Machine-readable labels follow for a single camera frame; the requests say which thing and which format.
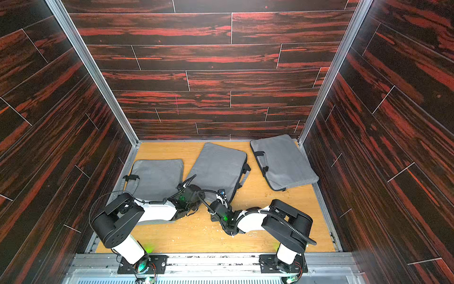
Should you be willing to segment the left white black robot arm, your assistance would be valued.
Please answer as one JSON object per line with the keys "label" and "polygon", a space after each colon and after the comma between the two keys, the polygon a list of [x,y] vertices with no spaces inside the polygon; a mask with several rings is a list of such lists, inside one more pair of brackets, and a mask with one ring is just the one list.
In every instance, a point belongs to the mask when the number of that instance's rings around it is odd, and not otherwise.
{"label": "left white black robot arm", "polygon": [[151,221],[176,221],[197,211],[205,193],[196,185],[182,188],[162,202],[142,201],[124,192],[106,205],[90,224],[105,248],[122,256],[134,273],[145,274],[151,267],[149,254],[131,235],[139,224]]}

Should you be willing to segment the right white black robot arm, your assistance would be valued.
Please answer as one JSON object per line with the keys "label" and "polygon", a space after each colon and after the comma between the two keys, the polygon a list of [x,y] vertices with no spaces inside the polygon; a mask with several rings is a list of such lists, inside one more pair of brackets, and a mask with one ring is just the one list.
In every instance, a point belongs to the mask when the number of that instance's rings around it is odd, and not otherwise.
{"label": "right white black robot arm", "polygon": [[208,212],[227,235],[266,231],[279,242],[274,255],[259,256],[262,273],[302,275],[308,271],[304,253],[307,245],[315,246],[317,242],[309,237],[313,220],[307,214],[280,200],[272,200],[265,208],[243,211],[233,211],[216,200],[208,206]]}

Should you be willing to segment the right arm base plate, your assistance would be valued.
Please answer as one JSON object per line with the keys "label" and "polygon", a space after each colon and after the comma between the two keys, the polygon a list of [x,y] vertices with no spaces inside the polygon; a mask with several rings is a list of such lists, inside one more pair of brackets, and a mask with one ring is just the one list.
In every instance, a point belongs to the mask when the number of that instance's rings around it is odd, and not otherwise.
{"label": "right arm base plate", "polygon": [[259,255],[261,273],[307,273],[308,268],[304,255],[296,254],[293,263],[287,264],[277,258],[276,254]]}

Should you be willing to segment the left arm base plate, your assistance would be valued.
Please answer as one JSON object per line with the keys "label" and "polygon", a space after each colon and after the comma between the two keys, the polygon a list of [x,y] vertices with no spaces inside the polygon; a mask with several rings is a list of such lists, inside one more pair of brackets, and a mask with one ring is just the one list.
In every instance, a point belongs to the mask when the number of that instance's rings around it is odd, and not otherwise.
{"label": "left arm base plate", "polygon": [[168,256],[164,254],[144,255],[139,261],[130,264],[122,257],[117,273],[119,275],[154,275],[164,274]]}

